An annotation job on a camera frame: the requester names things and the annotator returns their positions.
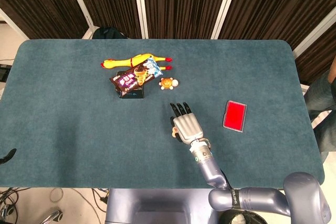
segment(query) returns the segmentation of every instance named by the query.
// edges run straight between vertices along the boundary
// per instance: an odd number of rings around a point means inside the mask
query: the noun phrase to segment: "black cable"
[[[94,190],[93,188],[91,188],[91,190],[92,190],[92,194],[93,194],[94,201],[95,201],[96,206],[98,207],[98,209],[99,209],[100,211],[102,211],[102,212],[106,212],[106,211],[104,211],[103,209],[101,209],[101,208],[98,206],[98,203],[97,203],[97,201],[96,201],[95,193],[99,196],[99,198],[101,198],[101,196],[99,195],[99,193],[98,193],[96,190]]]
[[[104,193],[107,193],[109,190],[108,189],[103,189],[103,188],[97,188],[100,191],[103,191]]]
[[[19,213],[17,212],[17,208],[16,208],[16,205],[14,204],[14,201],[13,201],[10,197],[8,197],[8,199],[12,202],[13,207],[14,207],[14,209],[15,209],[15,212],[16,212],[16,218],[15,218],[15,222],[14,222],[14,224],[17,224],[17,219],[19,218]]]
[[[12,205],[13,205],[13,207],[14,207],[14,209],[15,209],[15,212],[16,212],[16,218],[15,218],[15,223],[14,224],[17,224],[17,220],[18,220],[18,211],[17,211],[17,207],[16,207],[16,203],[18,202],[18,200],[19,200],[19,191],[25,191],[25,190],[28,190],[28,189],[30,189],[30,187],[28,187],[28,188],[24,188],[24,189],[20,189],[20,190],[18,190],[19,189],[19,187],[17,187],[17,188],[13,188],[13,187],[10,187],[10,188],[8,188],[6,191],[2,191],[2,192],[0,192],[0,195],[1,195],[1,197],[0,197],[0,207],[1,207],[1,205],[4,203],[4,204],[6,204],[6,200],[8,199],[11,203],[12,203]],[[11,195],[12,194],[15,194],[16,195],[16,199],[15,199],[15,201],[14,200],[12,200],[12,198],[11,198]]]
[[[28,190],[28,189],[31,189],[31,187],[27,187],[27,188],[25,188],[25,189],[21,189],[21,190],[17,190],[16,189],[16,191],[25,191],[25,190]]]

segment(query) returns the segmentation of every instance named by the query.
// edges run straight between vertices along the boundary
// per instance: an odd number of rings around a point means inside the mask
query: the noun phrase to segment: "candy wrapper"
[[[121,96],[124,96],[127,92],[137,89],[162,74],[158,64],[150,57],[125,71],[121,76],[111,77],[110,81],[121,92]]]

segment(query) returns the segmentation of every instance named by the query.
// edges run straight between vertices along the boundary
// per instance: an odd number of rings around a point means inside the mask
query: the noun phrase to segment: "wire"
[[[21,190],[17,190],[17,189],[16,189],[16,191],[25,191],[25,190],[28,190],[28,189],[31,189],[31,187],[27,187],[27,188],[25,188],[25,189],[21,189]]]
[[[81,194],[79,191],[77,191],[76,189],[74,189],[74,188],[70,188],[71,190],[74,190],[76,193],[78,193],[91,207],[92,207],[92,209],[95,211],[95,214],[96,214],[96,216],[97,216],[97,218],[98,218],[98,221],[99,221],[99,224],[101,224],[101,222],[100,222],[100,219],[99,219],[99,216],[98,216],[98,214],[97,214],[97,211],[95,210],[95,208],[93,207],[93,205],[83,196],[83,194]]]
[[[16,205],[15,205],[14,201],[9,196],[7,197],[7,199],[9,199],[12,202],[13,206],[14,206],[14,209],[15,209],[15,212],[16,212],[16,217],[15,217],[14,224],[17,224],[17,219],[19,218],[19,213],[17,212]]]
[[[108,189],[103,189],[103,188],[97,188],[100,191],[103,191],[104,193],[107,193],[109,190]]]
[[[99,195],[99,193],[97,193],[97,191],[94,190],[93,188],[91,188],[91,190],[92,190],[92,194],[93,194],[94,201],[95,201],[95,203],[96,203],[98,209],[99,209],[100,211],[102,211],[102,212],[106,212],[106,211],[104,211],[103,209],[101,209],[101,208],[98,206],[98,203],[97,203],[97,201],[96,201],[95,193],[99,196],[99,198],[101,198],[101,196]]]
[[[0,192],[0,195],[1,195],[1,197],[0,197],[0,206],[2,205],[2,203],[6,204],[6,200],[8,199],[12,203],[12,205],[14,207],[14,210],[16,212],[16,217],[15,217],[15,223],[14,224],[17,224],[17,220],[19,218],[19,214],[18,214],[17,207],[16,207],[16,203],[19,200],[19,193],[18,192],[19,191],[28,190],[28,189],[30,189],[30,187],[25,188],[25,189],[21,189],[21,190],[18,190],[18,189],[19,189],[19,187],[15,188],[15,189],[13,189],[13,187],[10,187],[6,191],[4,191],[4,192]],[[16,195],[16,200],[15,201],[11,198],[12,194]]]
[[[60,189],[61,190],[61,196],[58,198],[58,199],[52,199],[52,194],[53,194],[53,192],[56,190],[56,189]],[[59,202],[59,201],[61,201],[62,199],[63,199],[63,196],[64,196],[64,191],[63,191],[63,189],[62,188],[59,188],[59,187],[55,187],[53,190],[51,190],[51,192],[50,192],[50,194],[49,194],[49,199],[50,199],[50,201],[52,202],[52,203],[57,203],[57,202]]]

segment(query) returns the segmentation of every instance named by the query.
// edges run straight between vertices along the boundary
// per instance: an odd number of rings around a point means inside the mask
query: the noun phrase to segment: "toy turtle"
[[[178,81],[173,78],[161,78],[161,81],[159,82],[159,85],[161,86],[161,89],[173,89],[174,87],[178,86]]]

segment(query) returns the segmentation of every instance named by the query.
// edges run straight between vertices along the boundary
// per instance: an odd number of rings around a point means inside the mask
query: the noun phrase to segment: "red card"
[[[224,114],[223,127],[243,132],[247,105],[228,101]]]

